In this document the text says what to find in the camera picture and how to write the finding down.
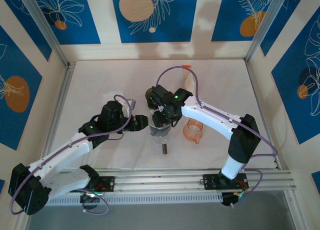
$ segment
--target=white wall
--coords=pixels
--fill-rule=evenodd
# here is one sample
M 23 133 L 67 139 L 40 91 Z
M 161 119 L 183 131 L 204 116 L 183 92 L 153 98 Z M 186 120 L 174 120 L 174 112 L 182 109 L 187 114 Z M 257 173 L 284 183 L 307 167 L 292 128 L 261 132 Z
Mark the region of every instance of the white wall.
M 69 61 L 244 58 L 251 41 L 211 42 L 221 0 L 197 0 L 191 42 L 122 44 L 112 0 L 87 0 L 101 45 L 62 45 Z
M 0 179 L 5 180 L 0 196 L 0 222 L 1 229 L 8 229 L 17 219 L 17 216 L 9 213 L 11 197 L 8 194 L 8 185 L 11 171 L 19 163 L 28 165 L 39 158 L 50 127 L 65 69 L 54 53 L 51 54 L 48 62 L 45 60 L 4 0 L 0 0 L 0 12 L 1 27 L 42 75 L 42 82 L 17 151 L 0 144 Z
M 320 227 L 320 195 L 311 177 L 311 173 L 320 170 L 320 135 L 301 145 L 298 144 L 271 71 L 318 9 L 319 2 L 320 0 L 301 0 L 266 57 L 259 49 L 249 64 L 253 79 L 260 91 L 268 127 L 293 174 L 298 196 L 312 229 Z

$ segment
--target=ventilation grille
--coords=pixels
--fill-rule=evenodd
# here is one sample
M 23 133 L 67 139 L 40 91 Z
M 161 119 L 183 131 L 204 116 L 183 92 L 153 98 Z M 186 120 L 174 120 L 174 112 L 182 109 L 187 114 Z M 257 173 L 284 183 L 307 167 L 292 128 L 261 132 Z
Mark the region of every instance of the ventilation grille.
M 221 193 L 193 193 L 193 194 L 144 194 L 144 195 L 107 195 L 103 198 L 109 205 L 125 204 L 168 204 L 168 203 L 201 203 L 201 202 L 222 202 Z M 99 200 L 86 205 L 102 204 Z M 72 206 L 80 205 L 80 196 L 61 196 L 51 199 L 47 206 Z

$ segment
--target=white table surface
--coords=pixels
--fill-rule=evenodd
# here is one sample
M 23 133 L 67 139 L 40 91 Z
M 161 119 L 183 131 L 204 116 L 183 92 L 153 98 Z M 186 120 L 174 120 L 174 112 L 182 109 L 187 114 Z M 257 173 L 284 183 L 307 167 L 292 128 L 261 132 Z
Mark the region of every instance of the white table surface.
M 136 100 L 134 115 L 149 114 L 145 92 L 156 84 L 159 74 L 171 67 L 192 65 L 199 79 L 201 100 L 226 112 L 255 117 L 260 133 L 267 136 L 243 60 L 112 60 L 78 61 L 51 149 L 69 140 L 85 122 L 101 112 L 109 91 L 124 92 Z M 183 70 L 166 73 L 160 84 L 174 92 L 184 86 Z M 169 132 L 168 154 L 152 141 L 149 127 L 125 132 L 120 141 L 106 141 L 71 167 L 89 164 L 95 168 L 221 168 L 228 156 L 229 141 L 209 127 L 197 145 L 183 135 L 188 119 L 182 118 Z M 271 153 L 262 141 L 257 153 Z M 254 158 L 247 167 L 275 168 L 272 157 Z

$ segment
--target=gray floor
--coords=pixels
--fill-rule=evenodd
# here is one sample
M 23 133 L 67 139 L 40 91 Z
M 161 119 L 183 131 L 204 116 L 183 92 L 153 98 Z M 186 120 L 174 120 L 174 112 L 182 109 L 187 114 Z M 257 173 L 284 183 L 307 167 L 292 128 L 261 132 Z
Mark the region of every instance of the gray floor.
M 107 215 L 93 216 L 81 207 L 51 206 L 33 215 L 26 229 L 275 230 L 294 225 L 283 192 L 254 192 L 234 209 L 221 203 L 111 205 Z

